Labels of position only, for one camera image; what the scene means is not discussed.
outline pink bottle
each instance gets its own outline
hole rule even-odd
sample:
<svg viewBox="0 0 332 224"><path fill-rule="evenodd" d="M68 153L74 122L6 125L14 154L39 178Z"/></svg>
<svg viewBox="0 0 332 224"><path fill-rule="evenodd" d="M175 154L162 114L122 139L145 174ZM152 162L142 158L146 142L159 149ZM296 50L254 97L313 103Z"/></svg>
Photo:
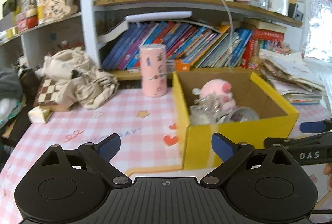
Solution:
<svg viewBox="0 0 332 224"><path fill-rule="evenodd" d="M143 94L161 97L167 93L166 48L163 44L140 47Z"/></svg>

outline stuffed animal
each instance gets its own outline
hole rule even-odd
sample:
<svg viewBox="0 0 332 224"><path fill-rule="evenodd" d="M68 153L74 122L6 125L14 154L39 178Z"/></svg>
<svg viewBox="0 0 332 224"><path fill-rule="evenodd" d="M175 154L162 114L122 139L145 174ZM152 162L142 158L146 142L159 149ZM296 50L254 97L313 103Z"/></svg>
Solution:
<svg viewBox="0 0 332 224"><path fill-rule="evenodd" d="M207 82L200 90L200 98L206 97L208 94L216 94L219 98L219 105L222 111L228 111L236 106L231 92L232 85L222 79L214 79Z"/></svg>

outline charging cable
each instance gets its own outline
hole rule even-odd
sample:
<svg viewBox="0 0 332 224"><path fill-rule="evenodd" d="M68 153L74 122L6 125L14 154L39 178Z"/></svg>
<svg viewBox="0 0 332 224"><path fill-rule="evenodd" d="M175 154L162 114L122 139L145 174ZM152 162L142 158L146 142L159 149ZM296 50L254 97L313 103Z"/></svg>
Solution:
<svg viewBox="0 0 332 224"><path fill-rule="evenodd" d="M233 46L233 41L232 41L232 39L233 39L233 20L232 20L232 16L230 14L229 8L227 7L225 1L221 0L221 2L224 5L224 7L225 7L225 9L228 13L229 24L230 24L230 35L229 35L229 44L228 44L229 59L228 59L226 64L228 65L229 70L232 71L232 68L230 66L230 61L232 59L232 52L233 52L233 50L232 50L232 46Z"/></svg>

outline desk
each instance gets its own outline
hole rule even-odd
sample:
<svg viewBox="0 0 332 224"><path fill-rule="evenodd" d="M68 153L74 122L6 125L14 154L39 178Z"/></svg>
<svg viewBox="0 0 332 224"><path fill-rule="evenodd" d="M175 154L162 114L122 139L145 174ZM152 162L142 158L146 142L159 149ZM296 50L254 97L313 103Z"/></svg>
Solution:
<svg viewBox="0 0 332 224"><path fill-rule="evenodd" d="M331 114L320 105L297 106L300 121L326 119ZM136 117L139 111L150 115ZM141 89L119 90L97 110L76 106L70 112L57 112L45 124L32 124L17 144L0 174L0 223L16 224L22 219L14 202L14 190L26 172L51 144L76 149L84 142L98 143L113 132L122 136L120 152L111 164L128 176L197 176L212 169L180 171L177 144L168 147L163 137L175 136L175 112L171 89L157 99L142 95ZM300 137L299 123L291 133Z"/></svg>

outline stack of paper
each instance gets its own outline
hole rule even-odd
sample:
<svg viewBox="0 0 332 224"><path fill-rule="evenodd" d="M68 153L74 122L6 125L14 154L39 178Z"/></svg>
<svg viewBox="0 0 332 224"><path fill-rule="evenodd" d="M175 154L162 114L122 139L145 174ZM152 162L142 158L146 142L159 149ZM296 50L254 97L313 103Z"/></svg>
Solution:
<svg viewBox="0 0 332 224"><path fill-rule="evenodd" d="M260 50L262 74L270 84L292 104L316 104L325 87L319 77L302 61L301 53L281 55Z"/></svg>

